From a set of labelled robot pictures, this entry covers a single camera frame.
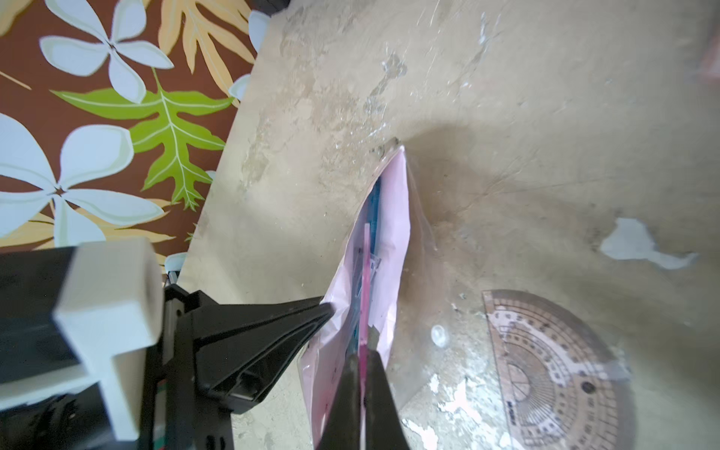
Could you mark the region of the teal straight ruler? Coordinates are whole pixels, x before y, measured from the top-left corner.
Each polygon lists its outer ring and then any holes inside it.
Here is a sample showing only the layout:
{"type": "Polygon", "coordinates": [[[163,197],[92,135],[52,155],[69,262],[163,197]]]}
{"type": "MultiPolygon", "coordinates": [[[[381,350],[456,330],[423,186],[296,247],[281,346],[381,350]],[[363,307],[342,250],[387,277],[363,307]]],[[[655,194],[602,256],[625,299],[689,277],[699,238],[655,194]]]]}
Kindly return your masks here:
{"type": "Polygon", "coordinates": [[[352,278],[351,325],[352,333],[346,348],[347,356],[357,354],[369,339],[369,309],[371,308],[372,283],[380,264],[376,255],[382,183],[377,181],[364,204],[365,221],[362,225],[359,247],[354,256],[352,278]]]}

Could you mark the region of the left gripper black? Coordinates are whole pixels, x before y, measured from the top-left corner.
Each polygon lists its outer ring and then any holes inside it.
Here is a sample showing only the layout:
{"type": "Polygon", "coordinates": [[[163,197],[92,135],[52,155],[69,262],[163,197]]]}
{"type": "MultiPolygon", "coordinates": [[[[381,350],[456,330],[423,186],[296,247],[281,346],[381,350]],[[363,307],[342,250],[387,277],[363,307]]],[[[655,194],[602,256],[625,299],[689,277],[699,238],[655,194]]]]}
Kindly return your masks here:
{"type": "Polygon", "coordinates": [[[228,411],[197,397],[179,409],[179,352],[171,343],[184,307],[163,292],[159,342],[146,350],[142,389],[141,435],[135,441],[114,438],[99,388],[51,397],[40,403],[1,408],[1,446],[5,449],[230,449],[233,429],[228,411]]]}

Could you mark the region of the pink triangle ruler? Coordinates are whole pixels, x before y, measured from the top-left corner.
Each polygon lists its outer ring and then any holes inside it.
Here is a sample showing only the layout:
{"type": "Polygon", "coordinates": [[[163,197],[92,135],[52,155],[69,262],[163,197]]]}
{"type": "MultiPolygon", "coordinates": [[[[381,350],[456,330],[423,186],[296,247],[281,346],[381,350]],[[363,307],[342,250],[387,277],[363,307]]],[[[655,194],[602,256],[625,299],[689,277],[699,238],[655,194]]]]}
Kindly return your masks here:
{"type": "Polygon", "coordinates": [[[364,226],[363,267],[361,277],[360,319],[358,324],[358,367],[360,374],[361,397],[364,397],[369,341],[369,304],[371,303],[371,225],[364,226]]]}

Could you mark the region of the pink ruler set pouch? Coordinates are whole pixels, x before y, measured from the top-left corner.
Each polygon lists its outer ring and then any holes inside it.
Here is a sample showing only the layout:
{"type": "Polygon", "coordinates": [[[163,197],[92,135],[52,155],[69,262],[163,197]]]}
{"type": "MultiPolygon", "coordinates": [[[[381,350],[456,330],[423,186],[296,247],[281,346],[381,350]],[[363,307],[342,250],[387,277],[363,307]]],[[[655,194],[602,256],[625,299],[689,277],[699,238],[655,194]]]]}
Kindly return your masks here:
{"type": "Polygon", "coordinates": [[[428,378],[434,242],[400,142],[389,142],[299,360],[317,449],[408,446],[399,412],[428,378]]]}

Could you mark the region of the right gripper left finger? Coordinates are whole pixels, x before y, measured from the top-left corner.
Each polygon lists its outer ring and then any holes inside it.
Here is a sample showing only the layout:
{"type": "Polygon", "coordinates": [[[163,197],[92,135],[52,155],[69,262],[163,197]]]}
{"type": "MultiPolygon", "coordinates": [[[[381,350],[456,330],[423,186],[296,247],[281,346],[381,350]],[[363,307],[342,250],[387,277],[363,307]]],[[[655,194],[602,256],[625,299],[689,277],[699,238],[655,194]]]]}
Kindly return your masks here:
{"type": "Polygon", "coordinates": [[[318,450],[358,450],[361,442],[361,385],[358,356],[343,367],[318,450]]]}

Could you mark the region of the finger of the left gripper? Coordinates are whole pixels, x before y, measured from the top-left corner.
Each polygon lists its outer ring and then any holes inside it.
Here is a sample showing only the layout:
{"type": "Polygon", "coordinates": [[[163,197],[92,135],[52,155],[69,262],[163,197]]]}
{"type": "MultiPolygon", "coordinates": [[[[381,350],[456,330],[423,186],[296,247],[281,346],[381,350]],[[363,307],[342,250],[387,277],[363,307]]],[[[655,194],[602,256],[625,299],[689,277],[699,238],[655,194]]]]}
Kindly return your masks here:
{"type": "Polygon", "coordinates": [[[333,317],[321,297],[278,304],[220,304],[202,291],[180,297],[179,409],[197,398],[234,414],[263,402],[296,355],[333,317]]]}

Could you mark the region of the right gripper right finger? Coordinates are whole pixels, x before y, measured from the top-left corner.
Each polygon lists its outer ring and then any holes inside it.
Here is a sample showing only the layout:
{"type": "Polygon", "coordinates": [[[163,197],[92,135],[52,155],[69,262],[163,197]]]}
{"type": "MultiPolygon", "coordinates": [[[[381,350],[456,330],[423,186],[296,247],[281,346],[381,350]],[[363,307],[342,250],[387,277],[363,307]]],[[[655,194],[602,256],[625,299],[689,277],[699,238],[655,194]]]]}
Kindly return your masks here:
{"type": "Polygon", "coordinates": [[[363,329],[362,339],[362,448],[409,449],[398,409],[376,350],[379,333],[363,329]]]}

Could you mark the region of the pink protractor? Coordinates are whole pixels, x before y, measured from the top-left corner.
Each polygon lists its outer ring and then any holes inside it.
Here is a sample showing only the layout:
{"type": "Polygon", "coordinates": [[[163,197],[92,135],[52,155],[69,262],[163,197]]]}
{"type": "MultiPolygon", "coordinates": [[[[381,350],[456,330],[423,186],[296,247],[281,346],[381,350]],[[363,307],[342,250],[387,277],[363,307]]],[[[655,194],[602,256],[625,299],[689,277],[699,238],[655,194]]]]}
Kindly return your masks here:
{"type": "Polygon", "coordinates": [[[629,372],[585,322],[529,292],[483,300],[512,448],[635,448],[629,372]]]}

